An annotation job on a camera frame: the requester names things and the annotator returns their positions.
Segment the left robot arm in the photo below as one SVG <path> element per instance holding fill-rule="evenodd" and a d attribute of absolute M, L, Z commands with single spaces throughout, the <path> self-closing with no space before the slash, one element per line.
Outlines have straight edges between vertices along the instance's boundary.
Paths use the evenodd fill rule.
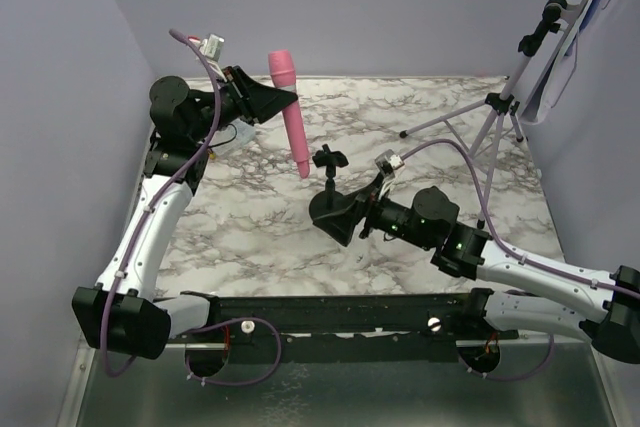
<path fill-rule="evenodd" d="M 183 293 L 156 301 L 159 267 L 178 220 L 203 178 L 213 125 L 241 119 L 265 123 L 297 101 L 227 67 L 216 92 L 165 76 L 149 91 L 154 135 L 146 155 L 137 204 L 112 260 L 92 287 L 80 287 L 72 309 L 87 343 L 105 352 L 156 359 L 168 341 L 190 332 L 214 340 L 222 327 L 206 294 Z"/>

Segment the lilac music stand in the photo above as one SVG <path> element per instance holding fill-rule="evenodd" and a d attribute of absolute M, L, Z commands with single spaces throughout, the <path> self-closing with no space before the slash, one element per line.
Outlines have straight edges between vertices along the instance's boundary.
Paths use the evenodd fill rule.
<path fill-rule="evenodd" d="M 522 131 L 522 125 L 526 122 L 524 111 L 531 100 L 541 88 L 546 86 L 551 75 L 555 74 L 565 61 L 571 60 L 571 67 L 573 69 L 577 67 L 579 37 L 586 28 L 574 41 L 570 55 L 561 58 L 558 53 L 563 38 L 568 32 L 569 23 L 577 13 L 581 1 L 546 1 L 533 32 L 524 35 L 519 41 L 517 66 L 507 76 L 501 91 L 490 92 L 480 101 L 402 130 L 399 136 L 406 138 L 421 130 L 443 124 L 455 138 L 459 138 L 460 134 L 451 124 L 451 120 L 476 109 L 487 107 L 489 111 L 482 127 L 473 142 L 470 145 L 464 145 L 463 148 L 472 161 L 476 161 L 484 151 L 489 152 L 489 163 L 483 170 L 485 183 L 482 190 L 482 202 L 484 205 L 488 205 L 502 138 L 512 132 L 518 143 L 523 142 L 525 135 Z M 604 4 L 601 0 L 595 15 L 603 9 Z"/>

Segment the black microphone desk stand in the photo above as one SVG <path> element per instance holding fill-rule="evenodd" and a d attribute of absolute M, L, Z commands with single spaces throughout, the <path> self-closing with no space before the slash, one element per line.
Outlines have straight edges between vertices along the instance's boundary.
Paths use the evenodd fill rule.
<path fill-rule="evenodd" d="M 349 165 L 344 153 L 332 150 L 328 144 L 312 156 L 317 168 L 325 169 L 324 190 L 316 194 L 309 204 L 309 214 L 314 224 L 320 226 L 335 225 L 342 229 L 353 226 L 352 202 L 336 190 L 337 171 Z"/>

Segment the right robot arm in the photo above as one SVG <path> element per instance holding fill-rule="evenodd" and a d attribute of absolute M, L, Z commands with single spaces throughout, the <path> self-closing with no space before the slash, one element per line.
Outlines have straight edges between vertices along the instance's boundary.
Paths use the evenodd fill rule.
<path fill-rule="evenodd" d="M 342 195 L 320 192 L 309 204 L 315 227 L 348 245 L 379 230 L 432 254 L 431 263 L 456 278 L 520 290 L 492 292 L 464 309 L 460 326 L 480 339 L 494 329 L 528 330 L 588 342 L 619 362 L 639 361 L 639 273 L 574 266 L 516 248 L 458 220 L 459 207 L 438 188 L 419 190 L 405 207 L 380 194 L 378 182 Z"/>

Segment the pink toy microphone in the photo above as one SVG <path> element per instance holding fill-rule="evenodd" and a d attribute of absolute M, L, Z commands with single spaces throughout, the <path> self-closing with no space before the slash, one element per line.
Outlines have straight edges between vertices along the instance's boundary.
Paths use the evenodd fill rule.
<path fill-rule="evenodd" d="M 297 93 L 297 75 L 288 50 L 268 54 L 269 73 L 276 88 Z M 310 174 L 309 148 L 299 101 L 295 100 L 283 111 L 283 118 L 291 154 L 301 179 Z"/>

